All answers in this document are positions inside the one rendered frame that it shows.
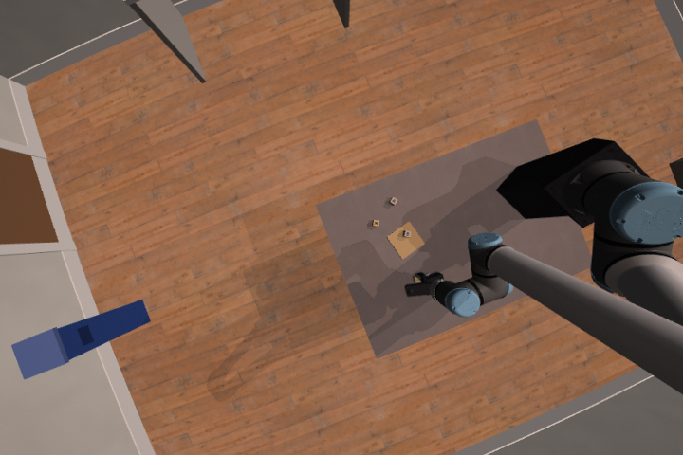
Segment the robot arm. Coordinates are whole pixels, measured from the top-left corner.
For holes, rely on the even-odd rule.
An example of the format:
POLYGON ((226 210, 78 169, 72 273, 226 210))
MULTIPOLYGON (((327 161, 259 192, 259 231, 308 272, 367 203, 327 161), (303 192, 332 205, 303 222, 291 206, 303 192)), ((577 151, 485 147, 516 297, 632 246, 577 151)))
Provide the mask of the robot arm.
POLYGON ((468 240, 472 278, 406 284, 407 296, 431 295, 466 318, 514 286, 683 394, 683 264, 672 255, 683 190, 602 160, 567 179, 563 200, 595 217, 590 272, 603 290, 487 232, 468 240))

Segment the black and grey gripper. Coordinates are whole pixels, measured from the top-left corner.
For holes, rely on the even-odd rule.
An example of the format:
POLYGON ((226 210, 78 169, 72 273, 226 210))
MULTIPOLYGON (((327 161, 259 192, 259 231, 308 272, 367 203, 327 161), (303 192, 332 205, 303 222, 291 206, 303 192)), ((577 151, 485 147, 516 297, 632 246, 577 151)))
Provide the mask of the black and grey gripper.
POLYGON ((433 282, 436 279, 440 279, 440 278, 444 279, 443 274, 438 273, 438 272, 434 272, 432 274, 419 272, 419 273, 415 273, 415 277, 419 278, 419 280, 421 280, 421 282, 433 282))

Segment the orange flat mat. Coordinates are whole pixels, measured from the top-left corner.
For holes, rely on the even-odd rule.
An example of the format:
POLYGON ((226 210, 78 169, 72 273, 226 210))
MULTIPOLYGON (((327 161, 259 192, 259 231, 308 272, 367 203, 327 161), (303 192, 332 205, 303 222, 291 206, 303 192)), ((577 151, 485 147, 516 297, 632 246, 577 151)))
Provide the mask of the orange flat mat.
POLYGON ((387 238, 402 260, 425 244, 410 221, 388 235, 387 238), (403 237, 403 230, 411 231, 411 237, 403 237))

